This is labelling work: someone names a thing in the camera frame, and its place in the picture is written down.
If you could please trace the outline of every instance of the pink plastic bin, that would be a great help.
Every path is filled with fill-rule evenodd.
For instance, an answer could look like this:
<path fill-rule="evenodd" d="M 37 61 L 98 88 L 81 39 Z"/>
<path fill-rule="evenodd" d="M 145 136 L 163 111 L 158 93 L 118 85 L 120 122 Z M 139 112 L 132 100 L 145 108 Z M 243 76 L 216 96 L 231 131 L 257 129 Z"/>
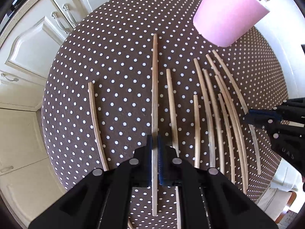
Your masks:
<path fill-rule="evenodd" d="M 202 0 L 193 24 L 211 43 L 228 47 L 268 13 L 259 0 Z"/>

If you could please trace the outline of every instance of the ornate cabinet handle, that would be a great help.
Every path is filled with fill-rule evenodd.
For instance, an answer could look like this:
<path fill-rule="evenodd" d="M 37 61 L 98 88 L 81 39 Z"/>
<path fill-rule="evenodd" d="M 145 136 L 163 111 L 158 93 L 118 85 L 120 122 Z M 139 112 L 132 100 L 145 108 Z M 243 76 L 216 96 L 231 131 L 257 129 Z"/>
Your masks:
<path fill-rule="evenodd" d="M 63 5 L 63 9 L 67 12 L 69 21 L 70 21 L 72 24 L 74 24 L 75 26 L 77 26 L 77 22 L 76 22 L 76 20 L 74 19 L 73 15 L 71 14 L 70 10 L 69 10 L 68 4 L 65 3 L 65 4 Z"/>
<path fill-rule="evenodd" d="M 6 74 L 4 74 L 4 73 L 1 73 L 1 77 L 4 77 L 4 78 L 5 78 L 7 81 L 9 81 L 9 82 L 18 82 L 18 81 L 19 81 L 18 78 L 14 78 L 13 80 L 7 78 L 7 77 L 6 77 Z"/>
<path fill-rule="evenodd" d="M 52 13 L 52 17 L 54 18 L 54 20 L 56 21 L 57 25 L 59 26 L 59 28 L 60 28 L 61 30 L 63 30 L 66 34 L 70 34 L 70 33 L 71 33 L 71 31 L 70 31 L 69 29 L 65 28 L 65 27 L 63 26 L 63 24 L 59 21 L 56 12 L 53 12 L 53 13 Z"/>
<path fill-rule="evenodd" d="M 3 169 L 0 169 L 0 172 L 1 173 L 4 173 L 4 172 L 8 172 L 9 170 L 13 169 L 14 166 L 8 166 L 8 167 L 4 167 Z"/>

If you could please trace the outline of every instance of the wooden dowel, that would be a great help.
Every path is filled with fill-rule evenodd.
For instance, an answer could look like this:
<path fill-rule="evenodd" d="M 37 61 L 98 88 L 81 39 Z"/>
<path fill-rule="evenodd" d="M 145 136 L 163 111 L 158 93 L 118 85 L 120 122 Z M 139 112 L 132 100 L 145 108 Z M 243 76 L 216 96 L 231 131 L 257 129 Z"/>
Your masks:
<path fill-rule="evenodd" d="M 169 107 L 170 107 L 170 123 L 171 123 L 171 131 L 172 131 L 173 148 L 175 148 L 177 156 L 179 157 L 176 108 L 175 108 L 175 101 L 174 101 L 174 97 L 173 97 L 173 84 L 172 84 L 170 69 L 166 70 L 166 79 L 167 79 L 168 103 L 169 103 Z"/>
<path fill-rule="evenodd" d="M 212 108 L 214 111 L 214 119 L 216 124 L 216 132 L 217 132 L 217 140 L 218 140 L 218 151 L 219 151 L 219 165 L 220 165 L 220 172 L 225 174 L 225 150 L 224 150 L 224 140 L 222 138 L 222 125 L 220 123 L 220 116 L 218 110 L 218 104 L 216 100 L 216 96 L 214 93 L 213 85 L 209 76 L 208 71 L 205 69 L 203 71 L 205 81 L 208 87 L 209 96 L 212 102 Z"/>
<path fill-rule="evenodd" d="M 201 92 L 203 96 L 203 102 L 204 102 L 204 108 L 205 108 L 205 113 L 206 113 L 206 122 L 208 126 L 208 135 L 209 135 L 209 158 L 210 158 L 210 167 L 216 167 L 216 157 L 215 157 L 215 137 L 214 137 L 214 128 L 213 128 L 213 119 L 212 119 L 212 113 L 211 113 L 211 108 L 209 105 L 209 96 L 206 91 L 202 71 L 200 69 L 199 63 L 197 59 L 194 59 L 200 87 L 201 87 Z"/>
<path fill-rule="evenodd" d="M 94 99 L 94 87 L 93 87 L 92 82 L 88 83 L 88 92 L 89 92 L 90 112 L 91 112 L 91 118 L 92 118 L 92 124 L 93 124 L 94 136 L 96 138 L 97 148 L 99 151 L 100 159 L 102 161 L 103 169 L 104 169 L 104 171 L 108 171 L 109 167 L 108 167 L 108 163 L 107 163 L 107 159 L 105 156 L 103 143 L 102 143 L 102 139 L 101 139 L 101 135 L 100 135 L 99 123 L 97 120 L 96 104 L 95 104 L 95 99 Z M 129 229 L 133 229 L 130 219 L 128 219 L 128 227 L 129 227 Z"/>
<path fill-rule="evenodd" d="M 226 96 L 228 97 L 228 101 L 230 103 L 231 111 L 234 115 L 231 119 L 234 119 L 237 123 L 237 135 L 236 135 L 235 131 L 234 131 L 234 134 L 235 134 L 235 138 L 237 138 L 236 144 L 240 144 L 241 149 L 242 149 L 242 156 L 243 156 L 243 159 L 244 159 L 243 162 L 244 162 L 244 166 L 245 166 L 245 170 L 246 170 L 246 172 L 245 172 L 246 186 L 248 188 L 248 161 L 247 161 L 247 154 L 246 154 L 246 145 L 245 145 L 245 140 L 244 140 L 244 137 L 243 137 L 243 134 L 242 134 L 242 127 L 240 125 L 239 116 L 237 114 L 235 105 L 233 104 L 232 97 L 231 97 L 231 95 L 228 91 L 227 86 L 225 85 L 224 80 L 222 79 L 222 76 L 221 76 L 220 72 L 218 71 L 217 67 L 215 66 L 214 62 L 212 61 L 211 57 L 208 54 L 206 55 L 206 58 L 208 59 L 208 62 L 210 63 L 211 67 L 213 68 L 215 74 L 219 77 L 219 81 L 224 88 Z"/>
<path fill-rule="evenodd" d="M 230 166 L 231 166 L 231 182 L 235 184 L 235 162 L 234 162 L 234 149 L 233 149 L 233 142 L 232 142 L 232 134 L 230 129 L 230 123 L 228 114 L 226 111 L 224 100 L 222 99 L 222 95 L 218 94 L 220 107 L 222 108 L 222 116 L 224 118 L 225 128 L 227 132 L 228 138 L 228 146 L 229 146 L 229 154 L 230 154 Z"/>
<path fill-rule="evenodd" d="M 194 120 L 195 120 L 195 168 L 200 168 L 200 117 L 198 96 L 194 95 Z"/>
<path fill-rule="evenodd" d="M 177 156 L 179 157 L 176 108 L 175 108 L 175 100 L 173 97 L 173 83 L 172 83 L 172 79 L 171 79 L 170 69 L 166 69 L 166 80 L 167 80 L 168 103 L 169 103 L 169 108 L 170 108 L 170 123 L 171 123 L 171 130 L 172 130 L 173 148 L 176 150 Z M 178 186 L 175 187 L 175 190 L 176 190 L 177 229 L 181 229 L 181 210 L 180 210 L 180 199 L 179 199 Z"/>
<path fill-rule="evenodd" d="M 240 92 L 239 87 L 237 86 L 237 83 L 236 83 L 235 79 L 231 75 L 229 69 L 227 68 L 227 66 L 225 65 L 223 60 L 220 58 L 218 53 L 215 50 L 213 50 L 212 52 L 213 52 L 214 56 L 217 58 L 217 60 L 219 61 L 219 63 L 221 64 L 221 66 L 224 69 L 227 77 L 229 78 L 229 80 L 230 80 L 230 82 L 231 82 L 231 84 L 232 84 L 232 86 L 235 90 L 235 93 L 237 94 L 237 97 L 240 101 L 240 104 L 242 105 L 242 109 L 243 109 L 243 111 L 246 115 L 249 112 L 249 110 L 248 110 L 247 104 L 245 102 L 245 99 L 242 96 L 242 93 Z M 257 174 L 260 175 L 261 172 L 262 172 L 261 163 L 260 163 L 260 148 L 258 146 L 254 126 L 249 124 L 249 129 L 250 129 L 251 136 L 252 136 L 252 139 L 253 139 L 253 144 L 254 144 L 254 151 L 255 151 L 256 164 L 257 164 Z"/>
<path fill-rule="evenodd" d="M 232 127 L 233 127 L 233 131 L 234 131 L 234 134 L 235 134 L 236 145 L 237 145 L 237 149 L 238 149 L 240 169 L 241 169 L 241 172 L 242 172 L 242 189 L 243 189 L 244 194 L 246 194 L 247 193 L 246 169 L 245 169 L 241 144 L 239 142 L 239 137 L 238 137 L 238 132 L 237 132 L 237 130 L 238 130 L 237 129 L 237 122 L 235 120 L 235 117 L 234 117 L 234 114 L 233 114 L 233 109 L 232 109 L 231 104 L 229 102 L 229 98 L 228 98 L 228 96 L 225 92 L 225 89 L 222 86 L 222 83 L 220 82 L 219 77 L 217 75 L 215 75 L 215 79 L 216 79 L 216 82 L 219 86 L 220 92 L 221 92 L 221 94 L 222 94 L 222 96 L 225 100 L 225 103 L 227 105 L 228 112 L 229 112 L 229 115 L 230 115 L 230 119 L 231 119 L 231 122 L 232 122 Z"/>
<path fill-rule="evenodd" d="M 152 216 L 158 207 L 158 36 L 153 36 L 152 53 Z"/>

